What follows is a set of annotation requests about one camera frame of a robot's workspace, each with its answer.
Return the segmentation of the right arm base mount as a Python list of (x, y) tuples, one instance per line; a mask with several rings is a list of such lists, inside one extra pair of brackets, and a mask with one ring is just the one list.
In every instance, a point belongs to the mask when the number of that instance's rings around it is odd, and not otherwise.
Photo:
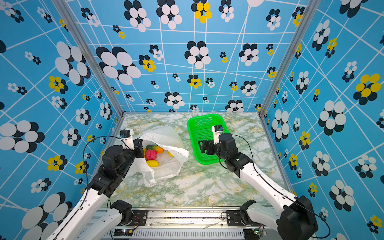
[(227, 210), (227, 225), (229, 227), (245, 227), (247, 225), (246, 214), (241, 210)]

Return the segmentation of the white plastic bag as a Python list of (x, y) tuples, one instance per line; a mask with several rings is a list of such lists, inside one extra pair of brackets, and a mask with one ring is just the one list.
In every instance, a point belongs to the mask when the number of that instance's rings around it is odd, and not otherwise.
[(134, 174), (142, 174), (144, 185), (153, 187), (156, 184), (177, 176), (183, 164), (189, 158), (189, 151), (184, 147), (179, 134), (172, 127), (161, 127), (155, 130), (147, 131), (139, 139), (143, 140), (143, 149), (146, 153), (147, 145), (156, 145), (164, 149), (164, 152), (157, 155), (159, 166), (151, 168), (147, 165), (146, 159), (135, 159), (133, 165), (127, 173), (127, 177)]

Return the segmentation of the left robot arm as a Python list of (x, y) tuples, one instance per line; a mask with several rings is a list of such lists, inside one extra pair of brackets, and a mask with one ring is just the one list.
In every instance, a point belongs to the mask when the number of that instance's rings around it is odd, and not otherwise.
[(143, 140), (132, 137), (121, 139), (123, 145), (113, 145), (102, 156), (103, 164), (92, 178), (78, 204), (49, 240), (75, 240), (96, 211), (114, 193), (126, 177), (136, 158), (144, 157)]

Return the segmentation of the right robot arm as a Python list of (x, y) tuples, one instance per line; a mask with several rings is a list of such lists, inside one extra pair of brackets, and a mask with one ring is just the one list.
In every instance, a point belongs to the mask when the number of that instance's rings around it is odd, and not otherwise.
[(243, 225), (259, 223), (278, 232), (283, 240), (308, 240), (318, 231), (311, 201), (288, 192), (264, 174), (252, 158), (238, 150), (231, 134), (214, 134), (213, 140), (198, 141), (198, 146), (202, 154), (224, 160), (230, 172), (249, 183), (271, 204), (267, 208), (254, 200), (244, 203), (239, 209)]

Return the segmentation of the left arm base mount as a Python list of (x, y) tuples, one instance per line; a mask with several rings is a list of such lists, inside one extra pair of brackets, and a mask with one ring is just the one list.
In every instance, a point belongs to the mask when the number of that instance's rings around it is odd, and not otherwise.
[(121, 226), (145, 226), (148, 210), (126, 210), (122, 213)]

